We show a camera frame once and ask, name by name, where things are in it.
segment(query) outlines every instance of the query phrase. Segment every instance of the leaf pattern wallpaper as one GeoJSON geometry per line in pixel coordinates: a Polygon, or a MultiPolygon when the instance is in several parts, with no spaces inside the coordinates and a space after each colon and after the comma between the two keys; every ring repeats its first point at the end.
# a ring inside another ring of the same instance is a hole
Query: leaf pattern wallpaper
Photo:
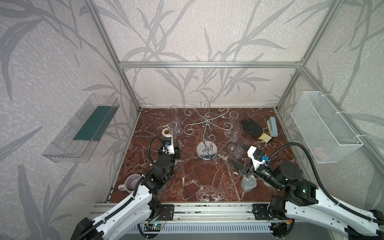
{"type": "MultiPolygon", "coordinates": [[[[299,61],[331,1],[95,3],[120,61],[299,61]]],[[[250,107],[276,106],[294,69],[125,72],[142,106],[250,107]]]]}
{"type": "MultiPolygon", "coordinates": [[[[383,5],[382,0],[344,1],[305,66],[381,153],[384,153],[383,5]]],[[[290,113],[302,91],[311,90],[305,77],[300,77],[279,110],[296,141],[305,142],[290,113]]],[[[384,177],[361,149],[339,163],[316,167],[335,197],[367,210],[384,210],[384,177]]]]}
{"type": "Polygon", "coordinates": [[[103,202],[137,111],[83,1],[0,2],[0,239],[69,239],[103,202]],[[45,147],[95,93],[120,107],[88,163],[45,147]]]}

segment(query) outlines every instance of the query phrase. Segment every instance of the green mat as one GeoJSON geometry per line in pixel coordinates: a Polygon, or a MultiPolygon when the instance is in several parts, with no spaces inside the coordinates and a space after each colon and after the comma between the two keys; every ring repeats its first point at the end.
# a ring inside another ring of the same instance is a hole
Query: green mat
{"type": "Polygon", "coordinates": [[[100,141],[119,107],[98,106],[73,140],[100,141]]]}

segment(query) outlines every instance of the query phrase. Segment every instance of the mug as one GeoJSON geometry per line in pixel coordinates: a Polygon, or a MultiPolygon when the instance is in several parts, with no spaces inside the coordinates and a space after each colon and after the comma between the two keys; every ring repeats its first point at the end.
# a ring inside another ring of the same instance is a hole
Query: mug
{"type": "Polygon", "coordinates": [[[125,180],[124,184],[118,186],[120,191],[127,191],[129,194],[133,193],[137,181],[141,178],[140,174],[132,174],[125,180]]]}

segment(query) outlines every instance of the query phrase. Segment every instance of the marble surface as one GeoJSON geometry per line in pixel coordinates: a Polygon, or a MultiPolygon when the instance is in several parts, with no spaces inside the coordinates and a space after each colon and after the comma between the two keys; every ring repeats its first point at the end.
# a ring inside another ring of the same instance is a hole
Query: marble surface
{"type": "MultiPolygon", "coordinates": [[[[200,114],[205,114],[207,109],[197,109],[200,114]]],[[[236,108],[230,111],[239,113],[239,121],[241,119],[252,118],[258,122],[265,132],[268,132],[266,121],[276,114],[273,108],[236,108]]],[[[218,115],[218,109],[211,109],[213,115],[218,115]]],[[[221,118],[215,119],[214,124],[223,127],[228,121],[229,112],[221,118]]],[[[179,109],[181,127],[186,124],[200,121],[200,117],[196,112],[191,116],[185,116],[184,110],[179,109]]],[[[149,161],[146,156],[147,147],[150,139],[154,136],[161,136],[161,131],[171,121],[168,109],[143,109],[139,121],[137,123],[135,133],[132,137],[130,147],[127,151],[123,166],[120,170],[118,180],[112,192],[111,202],[120,202],[128,193],[119,191],[117,186],[124,184],[125,179],[134,173],[144,174],[149,169],[149,161]]],[[[253,138],[242,131],[241,137],[249,141],[251,145],[262,148],[267,156],[271,155],[280,146],[288,141],[281,129],[281,125],[277,118],[278,137],[273,138],[268,144],[253,138]]],[[[251,191],[246,192],[242,189],[240,183],[242,177],[234,173],[232,164],[228,158],[235,159],[233,154],[227,151],[227,143],[230,139],[224,136],[224,130],[213,127],[213,134],[216,136],[215,144],[218,147],[218,157],[210,162],[201,161],[196,155],[196,146],[202,141],[202,127],[195,126],[197,130],[192,135],[183,134],[178,137],[181,141],[181,165],[175,169],[174,178],[168,182],[167,188],[159,196],[161,202],[237,202],[237,201],[253,201],[264,202],[269,201],[270,197],[275,194],[283,194],[266,185],[261,179],[257,180],[257,186],[251,191]]],[[[155,141],[152,144],[152,158],[157,159],[157,150],[160,142],[155,141]]],[[[278,166],[283,160],[290,160],[296,163],[291,148],[281,151],[274,159],[274,167],[278,166]]],[[[243,158],[238,161],[245,164],[250,159],[244,153],[243,158]]]]}

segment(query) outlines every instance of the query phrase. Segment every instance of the white wire mesh basket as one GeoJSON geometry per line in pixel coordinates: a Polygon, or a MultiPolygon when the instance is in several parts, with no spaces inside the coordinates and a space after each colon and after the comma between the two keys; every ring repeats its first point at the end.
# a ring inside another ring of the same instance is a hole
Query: white wire mesh basket
{"type": "Polygon", "coordinates": [[[291,115],[318,163],[339,162],[363,145],[319,91],[303,92],[291,115]]]}

